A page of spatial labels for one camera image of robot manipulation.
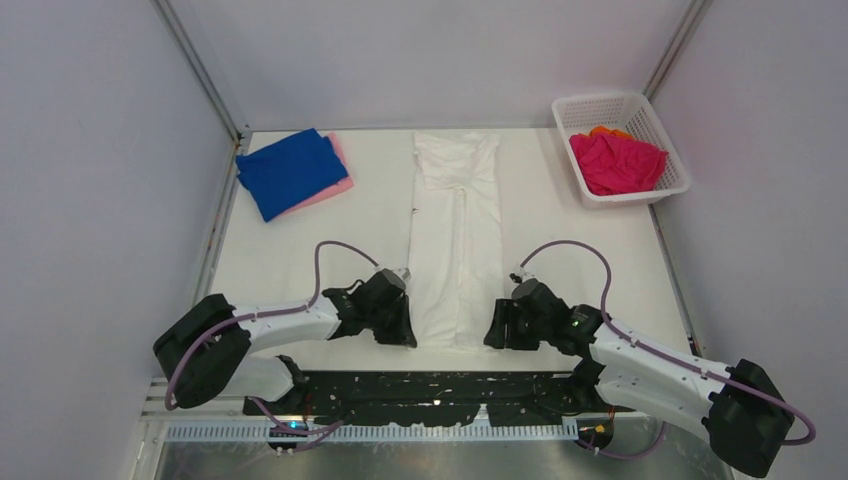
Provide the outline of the white t shirt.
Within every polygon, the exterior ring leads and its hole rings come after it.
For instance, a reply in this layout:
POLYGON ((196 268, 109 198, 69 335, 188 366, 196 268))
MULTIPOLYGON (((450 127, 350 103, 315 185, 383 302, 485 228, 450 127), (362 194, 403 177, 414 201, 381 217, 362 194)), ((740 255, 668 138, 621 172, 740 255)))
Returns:
POLYGON ((477 350, 503 295, 499 136, 413 135, 407 285, 422 349, 477 350))

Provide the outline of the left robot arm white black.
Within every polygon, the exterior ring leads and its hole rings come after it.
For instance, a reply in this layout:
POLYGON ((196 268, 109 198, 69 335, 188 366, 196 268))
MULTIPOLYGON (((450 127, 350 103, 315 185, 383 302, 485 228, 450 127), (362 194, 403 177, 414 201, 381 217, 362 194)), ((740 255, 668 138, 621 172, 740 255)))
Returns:
POLYGON ((355 337, 414 348, 407 269, 378 269, 352 287, 319 290, 303 306, 238 308, 222 294, 203 298, 153 344, 168 384, 165 407, 191 409, 221 395, 253 397, 298 412, 307 389, 288 357, 264 350, 302 341, 355 337))

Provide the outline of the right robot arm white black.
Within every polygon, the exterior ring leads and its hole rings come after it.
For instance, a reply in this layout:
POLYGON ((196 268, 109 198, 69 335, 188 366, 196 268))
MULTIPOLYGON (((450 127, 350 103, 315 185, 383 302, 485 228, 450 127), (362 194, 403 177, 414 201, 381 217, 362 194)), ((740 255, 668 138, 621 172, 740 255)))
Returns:
POLYGON ((484 343, 519 351, 548 343, 579 358, 569 378, 577 406, 591 411, 605 403, 650 415, 703 440, 751 477, 767 476, 795 421, 758 364, 730 366, 669 349, 598 308, 568 306, 536 279, 496 300, 484 343))

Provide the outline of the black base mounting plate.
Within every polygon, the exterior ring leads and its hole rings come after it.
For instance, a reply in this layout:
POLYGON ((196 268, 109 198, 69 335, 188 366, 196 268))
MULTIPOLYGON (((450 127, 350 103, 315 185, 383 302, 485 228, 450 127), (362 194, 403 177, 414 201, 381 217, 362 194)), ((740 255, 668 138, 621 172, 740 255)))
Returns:
POLYGON ((612 406, 568 372, 308 371, 292 391, 265 403, 276 416, 320 425, 466 426, 485 413, 494 426, 555 425, 612 406))

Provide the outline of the folded pink t shirt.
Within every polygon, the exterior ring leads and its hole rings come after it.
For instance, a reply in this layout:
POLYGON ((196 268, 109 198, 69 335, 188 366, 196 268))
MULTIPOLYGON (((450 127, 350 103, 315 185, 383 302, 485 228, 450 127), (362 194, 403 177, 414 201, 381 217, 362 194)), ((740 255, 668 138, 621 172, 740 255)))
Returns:
POLYGON ((342 144, 335 132, 329 132, 324 136, 334 154, 334 169, 332 176, 324 175, 321 180, 321 188, 308 197, 298 201, 296 204, 285 209, 282 215, 288 215, 298 210, 313 206, 345 193, 354 187, 354 180, 350 174, 350 168, 342 144))

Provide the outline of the folded blue t shirt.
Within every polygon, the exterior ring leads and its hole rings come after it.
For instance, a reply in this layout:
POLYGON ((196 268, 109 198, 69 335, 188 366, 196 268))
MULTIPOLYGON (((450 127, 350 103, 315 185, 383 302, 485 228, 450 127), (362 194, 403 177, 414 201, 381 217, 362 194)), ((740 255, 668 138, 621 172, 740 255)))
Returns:
POLYGON ((238 156, 237 178, 266 222, 321 188, 332 176, 334 154, 315 129, 289 135, 251 154, 238 156))

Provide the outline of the magenta t shirt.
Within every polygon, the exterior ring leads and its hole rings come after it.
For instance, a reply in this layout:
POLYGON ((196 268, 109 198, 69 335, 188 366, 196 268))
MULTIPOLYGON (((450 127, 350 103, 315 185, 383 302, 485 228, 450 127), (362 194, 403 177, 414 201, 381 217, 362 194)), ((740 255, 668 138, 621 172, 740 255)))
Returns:
POLYGON ((653 190, 668 158, 666 151, 635 139, 577 134, 569 146, 589 191, 598 196, 653 190))

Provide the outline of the white plastic laundry basket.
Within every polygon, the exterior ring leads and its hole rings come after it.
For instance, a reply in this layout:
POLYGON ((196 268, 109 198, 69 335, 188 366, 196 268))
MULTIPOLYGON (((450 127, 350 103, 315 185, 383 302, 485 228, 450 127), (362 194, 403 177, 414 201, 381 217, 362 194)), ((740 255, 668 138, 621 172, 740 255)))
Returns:
POLYGON ((551 110, 585 207, 653 204, 690 189, 690 176, 644 95, 575 95, 554 100, 551 110))

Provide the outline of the orange t shirt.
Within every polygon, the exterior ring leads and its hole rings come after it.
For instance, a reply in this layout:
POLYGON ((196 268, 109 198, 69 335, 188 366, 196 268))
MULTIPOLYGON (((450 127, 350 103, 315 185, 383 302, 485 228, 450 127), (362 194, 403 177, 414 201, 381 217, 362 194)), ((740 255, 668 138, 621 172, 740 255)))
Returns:
POLYGON ((606 137, 614 137, 621 139, 632 140, 633 137, 627 133, 626 131, 622 131, 619 129, 610 129, 606 126, 599 125, 594 127, 588 134, 589 137, 597 137, 597 136, 606 136, 606 137))

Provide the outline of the aluminium frame rails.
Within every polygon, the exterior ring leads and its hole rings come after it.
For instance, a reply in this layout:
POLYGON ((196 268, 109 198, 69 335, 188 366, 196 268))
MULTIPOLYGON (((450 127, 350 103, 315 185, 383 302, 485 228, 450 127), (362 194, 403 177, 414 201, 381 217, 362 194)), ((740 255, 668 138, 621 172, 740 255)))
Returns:
POLYGON ((280 400, 233 394, 172 419, 171 442, 260 442, 288 449, 327 442, 567 440, 609 451, 615 412, 635 411, 704 440, 714 454, 755 476, 742 432, 744 393, 713 379, 697 359, 688 370, 635 346, 570 372, 305 371, 280 400))

